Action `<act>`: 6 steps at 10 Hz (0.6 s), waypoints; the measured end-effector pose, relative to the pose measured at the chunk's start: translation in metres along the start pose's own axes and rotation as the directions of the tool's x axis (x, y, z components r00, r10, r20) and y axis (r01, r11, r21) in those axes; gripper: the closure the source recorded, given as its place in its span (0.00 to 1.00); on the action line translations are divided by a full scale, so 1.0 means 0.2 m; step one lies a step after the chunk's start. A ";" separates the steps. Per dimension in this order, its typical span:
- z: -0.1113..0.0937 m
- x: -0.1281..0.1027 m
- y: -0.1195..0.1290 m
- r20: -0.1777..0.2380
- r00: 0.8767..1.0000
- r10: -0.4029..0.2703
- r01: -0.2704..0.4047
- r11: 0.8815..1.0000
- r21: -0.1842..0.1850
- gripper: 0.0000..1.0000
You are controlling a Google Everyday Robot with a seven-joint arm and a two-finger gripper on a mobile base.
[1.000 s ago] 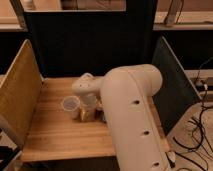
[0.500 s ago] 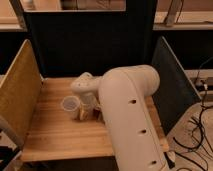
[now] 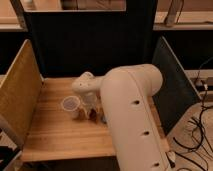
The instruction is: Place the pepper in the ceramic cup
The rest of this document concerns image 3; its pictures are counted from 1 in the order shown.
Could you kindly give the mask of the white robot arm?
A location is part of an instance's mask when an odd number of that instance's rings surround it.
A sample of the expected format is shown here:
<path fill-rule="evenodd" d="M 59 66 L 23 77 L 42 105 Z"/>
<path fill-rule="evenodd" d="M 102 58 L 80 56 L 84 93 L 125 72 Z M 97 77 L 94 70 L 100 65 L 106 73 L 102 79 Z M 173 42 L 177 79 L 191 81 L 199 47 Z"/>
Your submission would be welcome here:
<path fill-rule="evenodd" d="M 85 72 L 72 83 L 86 105 L 100 93 L 121 171 L 172 171 L 148 103 L 162 83 L 152 64 L 117 67 L 100 77 Z"/>

